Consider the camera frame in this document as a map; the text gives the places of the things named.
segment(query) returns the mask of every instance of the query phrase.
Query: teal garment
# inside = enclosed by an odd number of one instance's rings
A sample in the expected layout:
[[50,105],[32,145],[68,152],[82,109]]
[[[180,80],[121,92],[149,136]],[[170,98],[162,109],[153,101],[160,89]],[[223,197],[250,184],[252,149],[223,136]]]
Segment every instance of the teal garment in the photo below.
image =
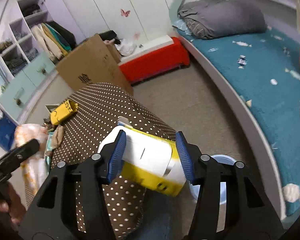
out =
[[[300,44],[274,28],[206,41],[178,33],[210,60],[239,96],[252,100],[250,111],[272,147],[282,187],[300,187]],[[240,55],[246,60],[241,68]],[[286,214],[299,207],[300,199],[286,202]]]
[[54,28],[52,28],[49,24],[44,23],[46,27],[51,31],[53,37],[60,43],[61,47],[63,47],[66,51],[71,51],[71,47],[69,43],[62,37]]

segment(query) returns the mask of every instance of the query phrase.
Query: gray blanket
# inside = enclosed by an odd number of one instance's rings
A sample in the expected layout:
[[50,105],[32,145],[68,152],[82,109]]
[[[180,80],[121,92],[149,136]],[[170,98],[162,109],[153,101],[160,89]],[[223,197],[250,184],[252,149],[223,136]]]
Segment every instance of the gray blanket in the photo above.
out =
[[184,4],[178,14],[198,38],[266,31],[261,10],[249,0],[200,0]]

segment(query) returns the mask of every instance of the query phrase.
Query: metal bolt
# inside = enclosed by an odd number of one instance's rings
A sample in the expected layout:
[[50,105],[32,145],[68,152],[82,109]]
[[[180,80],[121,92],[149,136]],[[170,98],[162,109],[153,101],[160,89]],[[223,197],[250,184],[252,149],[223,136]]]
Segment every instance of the metal bolt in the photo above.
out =
[[91,156],[91,159],[94,161],[97,161],[100,158],[101,158],[101,155],[99,153],[95,153],[94,155]]
[[206,154],[203,154],[200,156],[200,159],[203,160],[204,162],[210,160],[210,156],[209,155],[206,155]]
[[57,164],[58,168],[62,168],[65,165],[66,165],[66,162],[64,162],[64,161],[58,162],[58,164]]
[[242,169],[244,167],[244,163],[243,162],[237,162],[235,164],[239,169]]

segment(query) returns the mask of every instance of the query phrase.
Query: drawer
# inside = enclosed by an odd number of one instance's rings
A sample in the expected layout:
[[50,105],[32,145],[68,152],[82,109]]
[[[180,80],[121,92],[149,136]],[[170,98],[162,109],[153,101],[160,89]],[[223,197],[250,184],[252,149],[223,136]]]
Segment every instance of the drawer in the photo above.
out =
[[[20,71],[0,96],[0,104],[16,120],[35,89],[36,87],[26,74]],[[17,104],[16,99],[20,99],[20,105]]]
[[31,80],[31,82],[38,87],[42,81],[46,78],[52,70],[54,70],[55,65],[49,59],[48,55],[43,52],[38,55],[27,67],[23,69],[23,72]]

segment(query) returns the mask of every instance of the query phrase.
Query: plastic wrapped package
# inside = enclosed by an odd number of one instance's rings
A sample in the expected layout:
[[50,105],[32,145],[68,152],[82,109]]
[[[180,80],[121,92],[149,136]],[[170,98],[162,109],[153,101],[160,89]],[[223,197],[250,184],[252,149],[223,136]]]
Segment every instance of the plastic wrapped package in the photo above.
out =
[[[15,131],[15,143],[17,147],[24,145],[31,139],[37,139],[40,143],[40,150],[21,164],[25,186],[30,191],[28,193],[32,196],[37,194],[48,176],[48,169],[44,160],[47,138],[47,129],[38,124],[23,124],[18,126]],[[31,200],[27,198],[27,202],[29,206]]]

